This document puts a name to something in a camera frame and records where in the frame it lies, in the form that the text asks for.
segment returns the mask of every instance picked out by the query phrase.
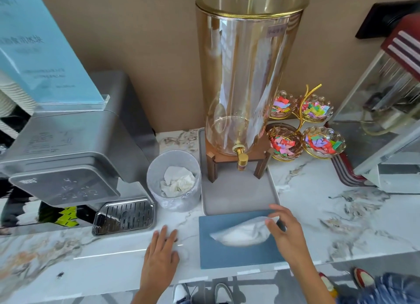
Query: shoe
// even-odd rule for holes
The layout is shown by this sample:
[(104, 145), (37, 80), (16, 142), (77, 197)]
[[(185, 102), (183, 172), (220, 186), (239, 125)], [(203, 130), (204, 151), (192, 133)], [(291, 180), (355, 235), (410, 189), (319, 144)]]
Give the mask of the shoe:
[(191, 300), (191, 296), (186, 284), (183, 283), (175, 285), (172, 291), (172, 303), (180, 304), (186, 300)]
[(354, 268), (353, 277), (360, 288), (366, 288), (375, 284), (375, 279), (365, 270), (360, 268)]
[(328, 279), (328, 277), (326, 277), (324, 273), (319, 272), (318, 274), (321, 280), (324, 282), (325, 286), (327, 287), (328, 292), (330, 292), (331, 296), (335, 299), (339, 294), (336, 288), (334, 287), (333, 283), (331, 283), (331, 281)]
[(216, 304), (233, 304), (231, 289), (224, 283), (218, 283), (214, 289), (214, 301)]

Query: red machine top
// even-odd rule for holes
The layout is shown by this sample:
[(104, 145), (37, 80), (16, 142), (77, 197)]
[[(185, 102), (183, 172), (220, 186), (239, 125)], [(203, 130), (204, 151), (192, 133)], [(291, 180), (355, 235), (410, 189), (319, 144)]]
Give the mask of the red machine top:
[(420, 81), (420, 14), (403, 17), (381, 48)]

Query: hand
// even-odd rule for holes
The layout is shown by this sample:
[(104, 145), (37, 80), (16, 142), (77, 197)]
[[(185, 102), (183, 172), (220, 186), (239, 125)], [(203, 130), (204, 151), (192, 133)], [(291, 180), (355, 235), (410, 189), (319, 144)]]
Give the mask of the hand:
[(171, 232), (166, 240), (167, 226), (163, 226), (160, 234), (153, 233), (152, 242), (144, 255), (140, 290), (147, 290), (157, 294), (159, 298), (171, 284), (179, 263), (179, 255), (172, 251), (177, 231)]
[(265, 225), (276, 240), (277, 248), (290, 265), (290, 268), (293, 270), (299, 264), (307, 263), (308, 260), (312, 264), (302, 226), (292, 215), (291, 211), (275, 204), (270, 205), (270, 209), (276, 210), (276, 212), (271, 213), (269, 217), (279, 216), (286, 226), (286, 232), (281, 231), (271, 219), (266, 219)]

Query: gray floor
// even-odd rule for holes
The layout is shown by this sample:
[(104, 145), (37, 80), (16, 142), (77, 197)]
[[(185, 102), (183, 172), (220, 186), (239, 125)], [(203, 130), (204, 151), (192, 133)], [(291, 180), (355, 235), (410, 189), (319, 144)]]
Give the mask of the gray floor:
[[(337, 284), (343, 294), (357, 292), (349, 271), (360, 267), (372, 275), (397, 272), (420, 276), (420, 252), (397, 254), (371, 259), (360, 259), (334, 264), (318, 265), (317, 269)], [(223, 282), (234, 295), (234, 304), (305, 304), (302, 291), (290, 270), (228, 277), (213, 281), (189, 283), (194, 304), (214, 304), (214, 286)], [(48, 304), (129, 304), (136, 290), (128, 292), (79, 297)], [(158, 304), (172, 303), (172, 286), (161, 296)]]

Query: gold spigot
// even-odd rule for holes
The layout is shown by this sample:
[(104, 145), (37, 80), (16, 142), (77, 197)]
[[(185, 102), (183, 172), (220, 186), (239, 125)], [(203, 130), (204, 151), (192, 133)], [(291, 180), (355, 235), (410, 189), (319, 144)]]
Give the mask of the gold spigot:
[(235, 145), (232, 149), (234, 152), (236, 152), (236, 155), (238, 156), (238, 163), (236, 167), (239, 171), (244, 171), (248, 163), (248, 155), (244, 153), (245, 146), (239, 144)]

